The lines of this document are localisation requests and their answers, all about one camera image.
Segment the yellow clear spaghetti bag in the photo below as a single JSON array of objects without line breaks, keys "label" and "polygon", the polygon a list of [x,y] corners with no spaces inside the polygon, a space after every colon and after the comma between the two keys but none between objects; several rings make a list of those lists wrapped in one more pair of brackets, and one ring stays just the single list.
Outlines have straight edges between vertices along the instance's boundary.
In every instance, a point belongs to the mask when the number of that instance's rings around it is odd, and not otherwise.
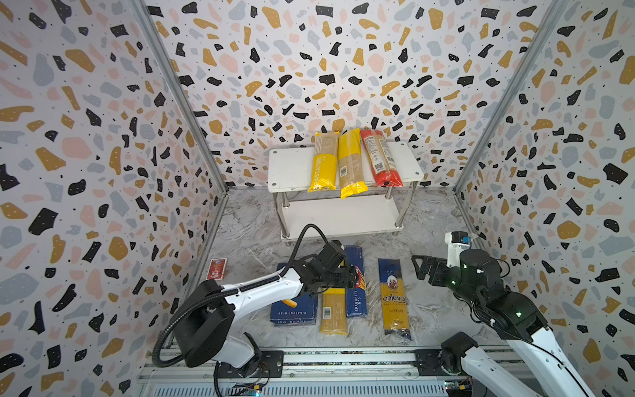
[{"label": "yellow clear spaghetti bag", "polygon": [[342,199],[368,191],[362,169],[360,129],[350,130],[338,140],[338,174]]}]

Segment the yellow Pastatime spaghetti bag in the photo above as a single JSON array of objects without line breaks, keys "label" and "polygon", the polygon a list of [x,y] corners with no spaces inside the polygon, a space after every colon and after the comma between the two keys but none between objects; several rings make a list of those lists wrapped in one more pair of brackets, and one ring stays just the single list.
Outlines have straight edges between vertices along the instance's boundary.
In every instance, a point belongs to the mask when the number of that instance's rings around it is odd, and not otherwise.
[{"label": "yellow Pastatime spaghetti bag", "polygon": [[316,134],[309,193],[337,188],[338,143],[338,132]]}]

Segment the red spaghetti bag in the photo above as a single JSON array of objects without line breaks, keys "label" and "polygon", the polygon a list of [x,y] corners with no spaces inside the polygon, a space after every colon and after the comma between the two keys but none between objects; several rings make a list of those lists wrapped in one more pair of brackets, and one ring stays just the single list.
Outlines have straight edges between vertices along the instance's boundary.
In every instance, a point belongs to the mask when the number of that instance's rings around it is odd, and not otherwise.
[{"label": "red spaghetti bag", "polygon": [[363,130],[360,136],[369,158],[375,184],[378,187],[403,187],[403,181],[383,132]]}]

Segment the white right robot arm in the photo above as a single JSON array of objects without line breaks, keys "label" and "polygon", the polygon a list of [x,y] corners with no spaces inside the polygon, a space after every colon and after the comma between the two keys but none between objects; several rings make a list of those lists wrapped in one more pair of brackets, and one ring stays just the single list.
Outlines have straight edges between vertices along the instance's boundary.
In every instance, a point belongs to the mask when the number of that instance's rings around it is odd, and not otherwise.
[{"label": "white right robot arm", "polygon": [[[505,341],[522,358],[547,395],[593,394],[562,351],[542,312],[527,296],[504,284],[500,260],[481,249],[452,243],[446,258],[414,255],[411,261],[418,279],[449,289],[455,298],[468,305],[478,322]],[[438,362],[446,374],[465,374],[497,396],[537,394],[464,332],[442,343]]]}]

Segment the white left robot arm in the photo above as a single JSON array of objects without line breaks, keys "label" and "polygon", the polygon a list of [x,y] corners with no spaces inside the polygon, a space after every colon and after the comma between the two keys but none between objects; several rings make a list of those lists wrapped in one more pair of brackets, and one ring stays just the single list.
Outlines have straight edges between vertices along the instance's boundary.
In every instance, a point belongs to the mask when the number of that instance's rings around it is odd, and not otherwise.
[{"label": "white left robot arm", "polygon": [[233,324],[279,301],[316,296],[329,289],[354,289],[360,284],[360,273],[339,241],[326,243],[317,254],[291,258],[269,276],[224,286],[204,281],[160,334],[152,362],[157,367],[180,362],[199,367],[214,361],[248,377],[261,365],[263,353],[251,335],[233,336]]}]

